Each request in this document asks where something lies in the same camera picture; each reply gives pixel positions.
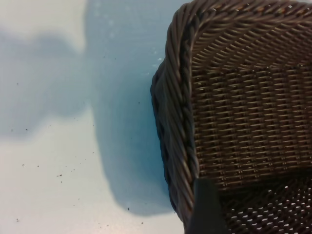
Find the wicker weave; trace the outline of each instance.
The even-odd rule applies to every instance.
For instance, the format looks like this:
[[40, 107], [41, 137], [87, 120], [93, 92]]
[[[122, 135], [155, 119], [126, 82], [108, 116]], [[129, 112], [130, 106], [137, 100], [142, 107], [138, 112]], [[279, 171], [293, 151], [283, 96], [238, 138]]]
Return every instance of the wicker weave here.
[[185, 226], [204, 177], [231, 233], [312, 233], [311, 61], [311, 4], [195, 0], [175, 13], [151, 93]]

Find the wicker basket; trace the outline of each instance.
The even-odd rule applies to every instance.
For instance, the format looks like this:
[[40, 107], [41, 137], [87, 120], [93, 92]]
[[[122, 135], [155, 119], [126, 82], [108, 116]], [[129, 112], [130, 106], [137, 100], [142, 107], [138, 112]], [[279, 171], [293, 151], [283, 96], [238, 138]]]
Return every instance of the wicker basket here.
[[186, 230], [206, 179], [230, 233], [312, 233], [311, 61], [311, 4], [195, 0], [175, 13], [151, 93]]

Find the woven basket bottom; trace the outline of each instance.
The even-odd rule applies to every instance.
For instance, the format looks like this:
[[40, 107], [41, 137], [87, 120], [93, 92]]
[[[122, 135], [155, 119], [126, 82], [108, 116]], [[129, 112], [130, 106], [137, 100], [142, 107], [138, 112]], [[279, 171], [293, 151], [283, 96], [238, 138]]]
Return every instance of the woven basket bottom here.
[[312, 178], [272, 183], [269, 188], [222, 196], [227, 226], [232, 234], [312, 233]]

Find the white table surface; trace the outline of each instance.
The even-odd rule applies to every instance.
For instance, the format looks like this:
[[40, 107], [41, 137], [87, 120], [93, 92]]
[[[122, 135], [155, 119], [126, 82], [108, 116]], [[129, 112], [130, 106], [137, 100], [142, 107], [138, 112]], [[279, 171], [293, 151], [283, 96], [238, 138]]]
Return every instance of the white table surface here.
[[150, 85], [184, 2], [0, 0], [0, 234], [183, 233]]

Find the brown wicker basket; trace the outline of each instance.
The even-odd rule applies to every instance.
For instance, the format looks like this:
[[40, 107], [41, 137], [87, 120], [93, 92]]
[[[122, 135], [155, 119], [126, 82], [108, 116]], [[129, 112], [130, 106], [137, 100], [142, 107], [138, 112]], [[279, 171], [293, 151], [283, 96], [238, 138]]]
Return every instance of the brown wicker basket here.
[[151, 93], [186, 230], [204, 178], [230, 233], [312, 233], [311, 61], [312, 4], [195, 0], [175, 13]]

